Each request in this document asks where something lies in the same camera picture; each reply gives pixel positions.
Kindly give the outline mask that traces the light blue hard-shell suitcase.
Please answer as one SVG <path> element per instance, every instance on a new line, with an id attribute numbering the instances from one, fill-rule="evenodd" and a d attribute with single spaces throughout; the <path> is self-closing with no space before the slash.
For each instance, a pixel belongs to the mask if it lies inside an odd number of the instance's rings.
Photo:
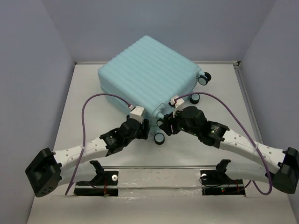
<path id="1" fill-rule="evenodd" d="M 100 87 L 108 93 L 108 101 L 123 113 L 128 113 L 124 100 L 145 109 L 150 134 L 162 145 L 165 136 L 157 120 L 173 111 L 169 101 L 184 95 L 184 101 L 199 102 L 191 95 L 197 84 L 207 85 L 211 75 L 196 63 L 145 35 L 123 50 L 98 70 Z"/>

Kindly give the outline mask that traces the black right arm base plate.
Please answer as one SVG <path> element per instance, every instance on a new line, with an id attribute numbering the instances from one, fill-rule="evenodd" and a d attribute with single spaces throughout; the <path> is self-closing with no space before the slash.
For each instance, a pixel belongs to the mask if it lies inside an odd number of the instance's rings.
<path id="1" fill-rule="evenodd" d="M 199 182 L 203 196 L 246 196 L 243 180 L 230 179 L 226 175 L 217 174 L 216 170 L 202 170 Z"/>

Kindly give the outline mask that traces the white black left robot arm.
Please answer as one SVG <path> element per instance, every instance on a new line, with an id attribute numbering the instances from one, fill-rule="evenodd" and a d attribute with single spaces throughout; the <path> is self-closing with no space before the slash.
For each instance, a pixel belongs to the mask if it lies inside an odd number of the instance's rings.
<path id="1" fill-rule="evenodd" d="M 25 174 L 36 197 L 43 197 L 65 182 L 72 174 L 67 171 L 93 159 L 107 157 L 121 152 L 133 140 L 146 140 L 150 131 L 149 120 L 142 122 L 127 118 L 115 128 L 85 144 L 73 148 L 51 151 L 42 149 L 25 169 Z"/>

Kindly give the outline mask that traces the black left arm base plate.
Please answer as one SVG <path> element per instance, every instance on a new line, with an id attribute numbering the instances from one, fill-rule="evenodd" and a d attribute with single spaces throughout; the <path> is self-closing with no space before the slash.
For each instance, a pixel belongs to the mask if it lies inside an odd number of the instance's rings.
<path id="1" fill-rule="evenodd" d="M 118 169 L 104 169 L 98 161 L 90 161 L 95 169 L 95 176 L 90 181 L 75 184 L 76 196 L 118 196 Z"/>

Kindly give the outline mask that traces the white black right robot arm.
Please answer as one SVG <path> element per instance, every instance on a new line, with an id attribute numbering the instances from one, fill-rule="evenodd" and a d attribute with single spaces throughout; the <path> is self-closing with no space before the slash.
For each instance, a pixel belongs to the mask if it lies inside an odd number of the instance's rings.
<path id="1" fill-rule="evenodd" d="M 237 167 L 231 159 L 223 159 L 216 166 L 215 178 L 218 182 L 226 183 L 230 179 L 271 180 L 272 186 L 281 192 L 296 192 L 299 152 L 295 148 L 278 149 L 250 141 L 221 123 L 207 120 L 195 106 L 166 114 L 157 120 L 157 125 L 168 136 L 183 131 L 207 146 L 230 151 L 253 161 L 253 164 Z"/>

